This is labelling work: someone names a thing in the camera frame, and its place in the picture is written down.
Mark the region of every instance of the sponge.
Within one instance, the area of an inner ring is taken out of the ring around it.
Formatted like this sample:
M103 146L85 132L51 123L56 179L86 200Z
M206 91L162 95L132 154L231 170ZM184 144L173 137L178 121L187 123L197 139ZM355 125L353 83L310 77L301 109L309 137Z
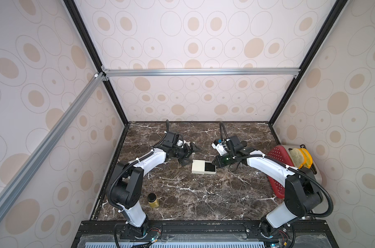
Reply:
M304 153L304 155L306 156L306 159L307 159L306 163L304 163L303 166L310 169L311 165L313 164L312 156L310 155L309 151L306 150L305 148L301 148L300 150L303 151L303 153Z
M294 166L300 169L304 163L307 162L305 154L298 148L293 148L289 151L291 154L291 160Z

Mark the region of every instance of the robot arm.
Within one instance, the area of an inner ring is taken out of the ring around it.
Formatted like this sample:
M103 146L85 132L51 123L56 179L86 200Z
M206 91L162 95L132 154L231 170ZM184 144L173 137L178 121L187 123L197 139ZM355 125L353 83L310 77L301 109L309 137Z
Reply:
M223 123L220 123L220 131L221 139L212 144L219 153L213 161L215 166L222 168L241 162L264 172L285 188L284 202L261 218L260 230L263 236L271 237L283 224L303 216L326 217L332 213L332 200L310 169L285 165L257 149L247 147L247 142L240 141L237 136L228 137ZM321 192L327 198L328 210L318 215L309 213L323 201Z
M182 135L170 132L168 120L166 124L165 135L150 152L125 165L121 162L116 164L110 179L111 185L107 189L109 204L122 211L130 230L138 238L146 235L148 226L147 216L139 203L144 175L171 158L177 158L185 166L192 162L190 155L200 151L193 142L186 142ZM128 177L128 182L123 181L123 178Z

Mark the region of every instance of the black base platform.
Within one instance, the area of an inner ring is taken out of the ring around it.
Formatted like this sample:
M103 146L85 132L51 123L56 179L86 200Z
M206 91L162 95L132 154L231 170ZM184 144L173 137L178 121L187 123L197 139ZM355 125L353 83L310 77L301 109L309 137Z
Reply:
M246 237L247 241L263 241L266 244L278 242L282 236L275 235L273 238L264 238L259 231L260 221L149 221L150 227L162 230L159 239L168 240L175 235L240 235ZM136 239L131 234L128 225L124 221L82 221L74 239L72 248L77 248L82 236L113 235L115 224L118 225L119 241L129 240L131 242L148 242L152 237ZM324 220L302 220L293 224L296 235L324 235L327 237L332 248L338 248L326 221ZM287 227L287 233L292 236L292 230Z

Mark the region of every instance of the red colander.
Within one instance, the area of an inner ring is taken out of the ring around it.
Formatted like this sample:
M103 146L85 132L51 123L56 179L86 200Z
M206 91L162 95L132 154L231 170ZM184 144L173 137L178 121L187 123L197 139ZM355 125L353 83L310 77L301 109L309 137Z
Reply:
M282 162L286 165L294 166L294 163L292 162L291 158L289 157L287 150L282 145L278 145L278 146L274 147L273 150L271 150L267 154L267 156L275 158L278 161L280 161L280 162ZM270 176L268 176L268 177L269 177L270 185L273 188L274 194L278 198L284 199L284 193L285 193L284 187L279 182L274 180L272 177L270 177Z

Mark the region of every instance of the small box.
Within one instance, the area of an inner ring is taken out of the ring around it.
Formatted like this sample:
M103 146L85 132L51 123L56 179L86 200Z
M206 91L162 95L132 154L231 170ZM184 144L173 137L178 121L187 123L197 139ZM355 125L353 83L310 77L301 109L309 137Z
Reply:
M205 160L193 160L191 165L191 172L194 174L216 174L216 166L210 161Z

